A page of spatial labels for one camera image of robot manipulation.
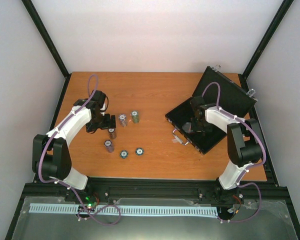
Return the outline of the black poker set case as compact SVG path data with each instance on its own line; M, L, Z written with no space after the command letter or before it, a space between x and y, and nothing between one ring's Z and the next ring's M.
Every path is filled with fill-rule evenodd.
M234 117L243 119L257 99L208 66L190 98L165 117L200 153L208 153L227 134Z

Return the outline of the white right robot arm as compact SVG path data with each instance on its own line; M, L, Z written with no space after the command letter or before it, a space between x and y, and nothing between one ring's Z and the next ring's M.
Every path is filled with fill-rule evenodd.
M192 98L190 106L194 113L192 132L210 134L217 127L226 133L229 162L218 181L224 190L238 187L250 167L266 156L259 124L233 115L215 103L205 103L200 96Z

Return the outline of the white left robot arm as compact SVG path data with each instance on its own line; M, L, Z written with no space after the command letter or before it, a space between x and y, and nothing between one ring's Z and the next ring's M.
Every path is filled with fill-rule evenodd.
M72 166L69 146L79 131L94 134L97 130L116 128L114 115L106 113L108 96L94 90L89 98L78 99L55 128L46 134L37 134L32 144L32 171L43 183L63 183L76 189L82 201L93 198L94 188L88 185L88 177Z

